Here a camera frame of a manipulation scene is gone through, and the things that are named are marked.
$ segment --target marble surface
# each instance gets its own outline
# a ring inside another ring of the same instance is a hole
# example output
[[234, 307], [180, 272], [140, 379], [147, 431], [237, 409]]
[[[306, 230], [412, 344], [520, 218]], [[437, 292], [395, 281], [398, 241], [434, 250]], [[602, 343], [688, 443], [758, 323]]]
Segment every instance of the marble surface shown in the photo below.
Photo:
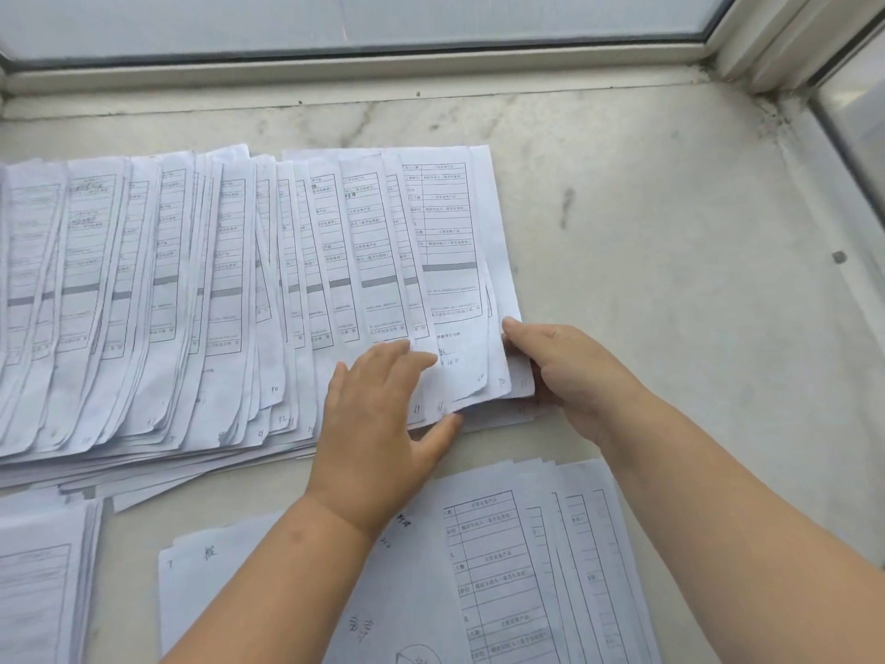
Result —
[[[0, 123], [0, 156], [491, 144], [525, 318], [609, 346], [783, 497], [885, 559], [885, 361], [788, 175], [773, 121], [721, 84]], [[593, 449], [557, 415], [464, 437], [452, 473]], [[291, 502], [309, 463], [219, 474], [108, 517], [87, 661], [158, 658], [175, 535]], [[665, 660], [716, 658], [630, 518]]]

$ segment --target hand-drawn circle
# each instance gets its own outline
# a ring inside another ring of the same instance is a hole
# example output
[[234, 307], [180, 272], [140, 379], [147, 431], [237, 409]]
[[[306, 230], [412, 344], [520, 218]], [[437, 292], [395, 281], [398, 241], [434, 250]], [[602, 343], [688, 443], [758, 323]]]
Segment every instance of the hand-drawn circle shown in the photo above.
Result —
[[396, 654], [396, 664], [442, 664], [437, 654], [427, 646], [409, 646]]

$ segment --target hand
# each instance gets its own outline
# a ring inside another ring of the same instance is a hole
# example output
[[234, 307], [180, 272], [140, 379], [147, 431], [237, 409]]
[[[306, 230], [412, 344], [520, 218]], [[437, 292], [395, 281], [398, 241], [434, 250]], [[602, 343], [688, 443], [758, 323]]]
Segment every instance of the hand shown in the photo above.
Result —
[[537, 397], [562, 407], [574, 429], [604, 442], [606, 415], [645, 390], [605, 347], [574, 326], [503, 321], [505, 342], [532, 359]]
[[409, 342], [377, 344], [329, 382], [323, 430], [304, 496], [374, 540], [420, 491], [461, 429], [448, 415], [418, 442], [406, 431], [409, 401], [437, 356]]

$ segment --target fanned papers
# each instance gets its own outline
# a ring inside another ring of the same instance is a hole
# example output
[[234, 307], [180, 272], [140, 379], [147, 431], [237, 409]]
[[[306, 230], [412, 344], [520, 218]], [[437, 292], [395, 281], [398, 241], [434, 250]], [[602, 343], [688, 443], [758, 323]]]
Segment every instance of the fanned papers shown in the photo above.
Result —
[[3, 661], [83, 661], [101, 513], [55, 489], [0, 498]]
[[[661, 661], [603, 461], [540, 460], [428, 484], [372, 549], [324, 661]], [[163, 653], [279, 518], [185, 535], [159, 556]]]
[[308, 456], [336, 363], [393, 340], [439, 356], [412, 428], [543, 412], [488, 147], [5, 166], [0, 267], [0, 487], [123, 509]]

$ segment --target skin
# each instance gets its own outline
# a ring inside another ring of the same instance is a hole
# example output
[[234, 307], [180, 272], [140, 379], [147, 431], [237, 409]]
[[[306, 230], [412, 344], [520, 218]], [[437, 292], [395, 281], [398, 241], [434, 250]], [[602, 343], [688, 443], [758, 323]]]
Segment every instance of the skin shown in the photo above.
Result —
[[[724, 664], [873, 662], [885, 577], [572, 326], [504, 321], [538, 396], [603, 453]], [[368, 552], [460, 428], [405, 430], [436, 358], [376, 345], [329, 385], [310, 483], [165, 664], [320, 662]]]

